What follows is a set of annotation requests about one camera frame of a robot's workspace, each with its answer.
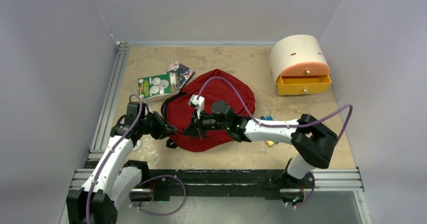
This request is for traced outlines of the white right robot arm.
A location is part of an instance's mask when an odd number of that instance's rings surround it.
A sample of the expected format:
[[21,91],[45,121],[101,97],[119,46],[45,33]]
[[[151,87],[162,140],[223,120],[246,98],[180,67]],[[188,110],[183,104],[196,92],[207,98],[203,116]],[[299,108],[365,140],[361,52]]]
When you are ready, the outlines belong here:
[[194,108],[184,136],[206,138],[207,131],[226,131],[237,142],[268,140],[292,145],[298,154],[292,158],[283,173],[283,182],[289,187],[301,183],[315,168],[329,168],[338,136],[309,114],[289,121],[268,121],[239,115],[225,101],[216,101],[211,113],[206,113],[200,100],[188,103]]

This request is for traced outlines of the green activity book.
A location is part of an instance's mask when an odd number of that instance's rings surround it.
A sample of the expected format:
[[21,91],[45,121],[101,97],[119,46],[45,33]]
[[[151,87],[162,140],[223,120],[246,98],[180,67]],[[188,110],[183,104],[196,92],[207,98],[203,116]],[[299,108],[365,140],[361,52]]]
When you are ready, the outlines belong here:
[[166,73],[137,80],[138,95],[145,102],[167,99],[179,93],[176,73]]

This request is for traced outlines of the red student backpack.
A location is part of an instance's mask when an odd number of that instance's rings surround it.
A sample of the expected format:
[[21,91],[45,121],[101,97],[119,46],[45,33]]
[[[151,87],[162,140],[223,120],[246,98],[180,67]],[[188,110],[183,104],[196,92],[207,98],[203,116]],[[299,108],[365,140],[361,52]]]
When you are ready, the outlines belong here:
[[[180,147],[190,152],[203,152],[232,141],[232,138],[224,130],[208,131],[203,139],[181,134],[189,126],[191,114],[194,111],[194,108],[188,105],[191,96],[199,93],[203,84],[212,77],[221,77],[229,81],[240,94],[250,113],[254,114],[256,101],[252,90],[238,78],[225,71],[220,69],[211,70],[195,78],[180,93],[169,97],[163,102],[161,106],[163,118],[179,130],[168,138],[167,147]],[[211,105],[215,101],[224,100],[237,114],[248,116],[237,94],[222,80],[211,80],[202,91],[201,96],[205,98],[204,109],[207,113],[211,113]]]

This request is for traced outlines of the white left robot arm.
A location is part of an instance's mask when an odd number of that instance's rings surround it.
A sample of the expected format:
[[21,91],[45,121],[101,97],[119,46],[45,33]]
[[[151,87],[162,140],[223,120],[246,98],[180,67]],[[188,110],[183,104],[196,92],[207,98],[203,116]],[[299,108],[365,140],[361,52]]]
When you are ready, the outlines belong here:
[[118,208],[131,189],[150,183],[148,165],[126,161],[143,135],[164,139],[177,132],[145,103],[130,101],[111,128],[107,147],[88,179],[66,197],[69,223],[116,223]]

